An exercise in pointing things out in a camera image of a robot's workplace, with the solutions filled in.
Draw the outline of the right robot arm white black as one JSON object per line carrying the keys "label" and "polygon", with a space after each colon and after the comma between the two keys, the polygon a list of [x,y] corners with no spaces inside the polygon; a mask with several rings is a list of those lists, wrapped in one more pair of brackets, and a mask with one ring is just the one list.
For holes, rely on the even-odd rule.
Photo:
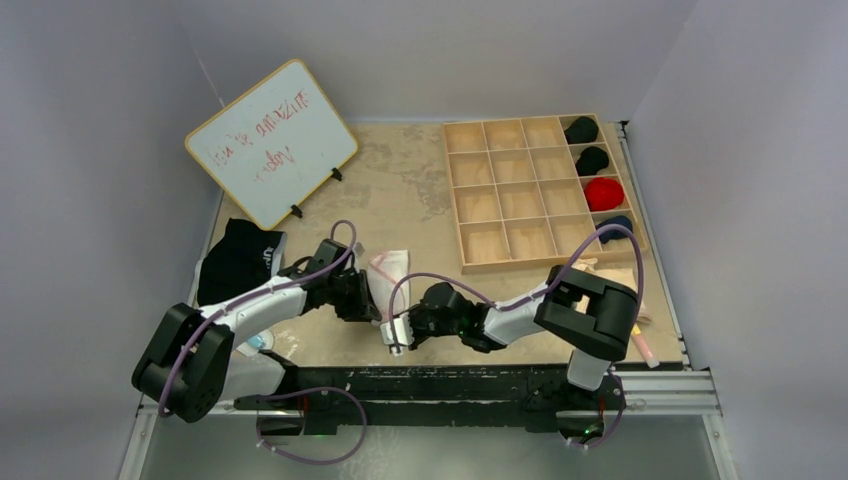
{"label": "right robot arm white black", "polygon": [[640,288],[565,266],[552,267],[543,283],[507,302],[474,303],[459,285],[437,277],[417,304],[392,311],[381,328],[384,343],[414,350],[429,338],[455,336],[490,353],[548,332],[573,348],[561,392],[576,407],[596,399],[607,370],[625,358],[641,307]]}

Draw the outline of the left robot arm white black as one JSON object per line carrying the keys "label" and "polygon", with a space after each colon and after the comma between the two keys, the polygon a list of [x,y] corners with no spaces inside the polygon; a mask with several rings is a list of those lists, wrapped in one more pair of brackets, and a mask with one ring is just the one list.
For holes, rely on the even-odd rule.
{"label": "left robot arm white black", "polygon": [[324,305],[346,322],[381,318],[353,249],[323,240],[268,281],[232,299],[199,309],[170,307],[145,348],[131,384],[157,401],[164,416],[202,419],[221,400],[255,396],[284,409],[297,399],[298,382],[284,360],[260,353],[235,361],[232,353],[272,326]]}

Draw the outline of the white whiteboard yellow frame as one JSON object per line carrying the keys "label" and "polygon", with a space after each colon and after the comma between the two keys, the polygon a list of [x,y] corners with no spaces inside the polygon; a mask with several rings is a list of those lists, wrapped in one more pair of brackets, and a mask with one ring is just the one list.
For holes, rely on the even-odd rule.
{"label": "white whiteboard yellow frame", "polygon": [[359,148],[299,59],[286,62],[194,129],[184,145],[263,230],[294,214]]}

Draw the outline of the white underwear pink trim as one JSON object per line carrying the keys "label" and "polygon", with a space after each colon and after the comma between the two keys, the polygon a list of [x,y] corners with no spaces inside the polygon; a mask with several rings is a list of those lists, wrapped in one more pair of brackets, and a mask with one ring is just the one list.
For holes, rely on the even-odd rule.
{"label": "white underwear pink trim", "polygon": [[409,274],[408,250],[383,251],[372,257],[366,267],[370,295],[380,314],[380,323],[389,320],[390,296],[398,281]]}

